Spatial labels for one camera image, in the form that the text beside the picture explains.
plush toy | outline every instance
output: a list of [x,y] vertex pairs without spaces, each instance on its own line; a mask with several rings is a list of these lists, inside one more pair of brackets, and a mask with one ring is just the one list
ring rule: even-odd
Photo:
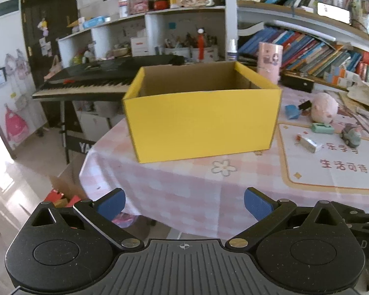
[[314,122],[329,124],[338,113],[339,104],[327,93],[318,93],[312,103],[311,116]]

white bottle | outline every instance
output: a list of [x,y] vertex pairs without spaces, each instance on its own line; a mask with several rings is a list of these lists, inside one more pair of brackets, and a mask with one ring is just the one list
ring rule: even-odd
[[119,17],[129,16],[129,0],[119,0]]

toy car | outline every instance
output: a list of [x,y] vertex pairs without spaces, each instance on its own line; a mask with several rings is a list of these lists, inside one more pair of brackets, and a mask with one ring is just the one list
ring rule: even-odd
[[341,130],[340,137],[345,144],[351,148],[356,148],[361,144],[361,133],[354,126],[348,124]]

dark wooden door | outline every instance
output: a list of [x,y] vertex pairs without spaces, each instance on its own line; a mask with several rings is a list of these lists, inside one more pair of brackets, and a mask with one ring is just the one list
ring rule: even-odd
[[[49,73],[53,57],[42,55],[40,39],[43,35],[37,25],[45,18],[49,31],[46,42],[51,42],[52,55],[60,55],[56,39],[71,33],[67,25],[78,18],[77,0],[21,0],[21,10],[31,73],[36,88],[39,88]],[[60,122],[60,103],[42,102],[42,107],[50,127],[56,127]],[[68,130],[82,132],[70,102],[66,103],[66,126]]]

blue gripper pad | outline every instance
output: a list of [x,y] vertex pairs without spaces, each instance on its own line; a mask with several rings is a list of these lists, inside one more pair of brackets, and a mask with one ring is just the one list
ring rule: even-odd
[[104,201],[99,200],[98,205],[95,205],[95,210],[107,220],[112,221],[123,211],[126,204],[126,194],[122,189],[115,189],[105,195],[105,197],[107,199]]
[[274,211],[272,204],[250,190],[245,191],[245,207],[256,220],[260,221]]

